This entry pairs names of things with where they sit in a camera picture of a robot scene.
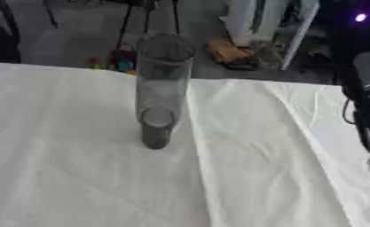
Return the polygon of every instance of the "black equipment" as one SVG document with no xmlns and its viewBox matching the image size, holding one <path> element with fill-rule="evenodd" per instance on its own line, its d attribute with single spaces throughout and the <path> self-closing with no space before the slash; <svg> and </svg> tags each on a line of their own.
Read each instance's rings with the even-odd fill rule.
<svg viewBox="0 0 370 227">
<path fill-rule="evenodd" d="M 370 152 L 370 0 L 320 2 L 336 76 L 355 106 L 354 122 L 348 122 Z"/>
<path fill-rule="evenodd" d="M 0 62 L 20 63 L 20 52 L 18 49 L 20 31 L 12 15 L 11 8 L 5 0 L 0 0 L 0 11 L 11 30 L 9 34 L 5 29 L 0 27 Z"/>
</svg>

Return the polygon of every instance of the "metal stand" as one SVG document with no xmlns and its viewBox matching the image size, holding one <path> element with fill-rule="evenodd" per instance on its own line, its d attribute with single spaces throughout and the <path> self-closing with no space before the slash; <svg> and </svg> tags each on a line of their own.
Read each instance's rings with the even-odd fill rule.
<svg viewBox="0 0 370 227">
<path fill-rule="evenodd" d="M 55 27 L 58 28 L 59 24 L 55 19 L 55 15 L 53 15 L 50 1 L 49 0 L 43 0 L 43 6 L 45 7 L 46 12 L 48 13 L 48 17 L 50 19 L 51 24 Z"/>
<path fill-rule="evenodd" d="M 128 22 L 130 20 L 130 14 L 132 13 L 132 8 L 133 8 L 133 5 L 128 4 L 127 14 L 125 14 L 124 22 L 122 24 L 121 31 L 120 31 L 120 37 L 118 38 L 117 45 L 115 46 L 116 50 L 121 49 L 122 39 L 124 37 L 125 31 L 127 30 Z"/>
<path fill-rule="evenodd" d="M 174 8 L 174 17 L 175 17 L 175 29 L 177 30 L 177 35 L 180 35 L 180 26 L 179 26 L 179 16 L 177 13 L 177 4 L 179 0 L 172 0 Z"/>
</svg>

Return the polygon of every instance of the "table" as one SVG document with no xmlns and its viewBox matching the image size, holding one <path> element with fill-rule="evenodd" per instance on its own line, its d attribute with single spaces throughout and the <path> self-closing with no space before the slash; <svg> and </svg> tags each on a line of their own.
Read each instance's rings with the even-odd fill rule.
<svg viewBox="0 0 370 227">
<path fill-rule="evenodd" d="M 370 227 L 368 155 L 340 88 L 192 80 L 152 151 L 134 86 L 0 64 L 0 226 Z"/>
</svg>

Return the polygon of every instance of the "glass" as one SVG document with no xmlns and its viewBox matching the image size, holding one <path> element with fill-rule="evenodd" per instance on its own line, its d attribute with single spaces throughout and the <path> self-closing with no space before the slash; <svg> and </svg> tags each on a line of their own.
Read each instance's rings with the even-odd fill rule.
<svg viewBox="0 0 370 227">
<path fill-rule="evenodd" d="M 179 35 L 154 35 L 138 46 L 136 113 L 142 141 L 161 149 L 180 119 L 195 50 Z"/>
</svg>

